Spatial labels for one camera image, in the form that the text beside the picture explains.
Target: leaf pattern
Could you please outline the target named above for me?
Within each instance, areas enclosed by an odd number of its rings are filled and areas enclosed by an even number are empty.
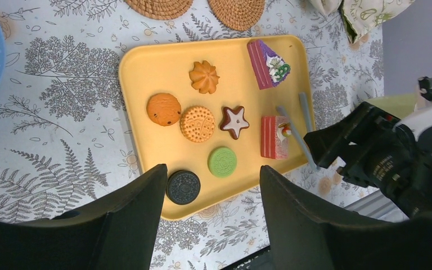
[[[118,79],[120,58],[133,47],[297,35],[307,54],[318,128],[383,95],[381,30],[349,45],[339,13],[323,16],[307,0],[267,0],[248,31],[224,26],[204,1],[161,21],[122,0],[14,2],[9,8],[0,1],[7,55],[0,83],[3,222],[52,218],[138,177],[138,149]],[[320,172],[303,166],[286,176],[317,194],[321,179],[335,179],[337,166]],[[340,206],[373,191],[340,179],[331,183],[325,199]],[[161,220],[150,268],[221,269],[267,245],[256,187],[184,220]]]

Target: star-shaped cookie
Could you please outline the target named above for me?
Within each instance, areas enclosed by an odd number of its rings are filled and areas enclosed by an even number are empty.
[[[223,121],[219,126],[222,131],[228,131],[234,140],[239,139],[242,129],[249,127],[248,121],[244,119],[244,107],[238,106],[234,110],[229,107],[223,108]]]

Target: gray wall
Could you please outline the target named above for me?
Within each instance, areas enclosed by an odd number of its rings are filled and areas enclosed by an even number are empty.
[[[432,0],[416,0],[383,24],[385,95],[411,93],[432,77]]]

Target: toy food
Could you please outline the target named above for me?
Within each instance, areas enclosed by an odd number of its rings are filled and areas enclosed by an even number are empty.
[[[229,131],[234,140],[239,139],[242,129],[249,127],[248,121],[244,118],[244,107],[238,106],[234,110],[229,107],[223,108],[223,121],[219,126],[222,131]]]
[[[278,86],[290,73],[290,66],[261,40],[247,44],[259,89]]]
[[[181,105],[172,94],[159,93],[148,100],[146,113],[151,121],[166,127],[179,120]]]
[[[209,171],[216,177],[230,176],[236,169],[236,154],[228,147],[220,147],[209,156]]]
[[[193,81],[191,86],[201,94],[216,92],[216,85],[219,82],[216,67],[211,66],[206,60],[202,64],[195,62],[195,68],[190,72],[190,79]]]
[[[291,130],[284,116],[261,118],[261,156],[269,159],[287,159]]]
[[[184,205],[194,201],[201,190],[201,182],[197,175],[189,170],[173,173],[166,186],[166,195],[175,204]]]
[[[192,142],[205,142],[214,133],[216,123],[208,108],[194,106],[184,112],[180,128],[183,135]]]

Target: flower-shaped cookie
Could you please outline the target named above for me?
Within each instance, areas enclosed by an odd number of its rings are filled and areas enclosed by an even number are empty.
[[[190,79],[193,81],[191,86],[201,94],[216,92],[216,85],[219,82],[216,67],[211,66],[206,60],[202,64],[195,62],[195,68],[190,72]]]

